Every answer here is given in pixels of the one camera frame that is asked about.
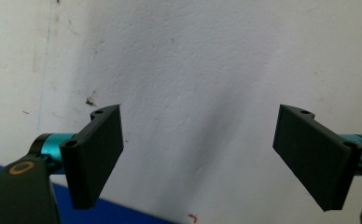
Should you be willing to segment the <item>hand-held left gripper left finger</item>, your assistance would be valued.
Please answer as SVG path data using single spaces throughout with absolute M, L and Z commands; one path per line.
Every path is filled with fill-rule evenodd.
M 41 153 L 60 165 L 74 209 L 90 209 L 123 151 L 120 105 L 99 108 L 79 133 L 52 133 Z

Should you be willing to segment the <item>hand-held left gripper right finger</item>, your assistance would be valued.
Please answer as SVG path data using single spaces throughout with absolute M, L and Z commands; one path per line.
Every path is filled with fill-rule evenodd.
M 272 147 L 324 211 L 341 210 L 362 175 L 362 134 L 336 134 L 301 108 L 280 106 Z

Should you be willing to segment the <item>blue sheet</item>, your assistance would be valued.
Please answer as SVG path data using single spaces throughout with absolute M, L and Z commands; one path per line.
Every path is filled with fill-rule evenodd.
M 99 201 L 76 210 L 65 187 L 53 185 L 41 160 L 0 167 L 0 224 L 173 224 L 168 220 Z

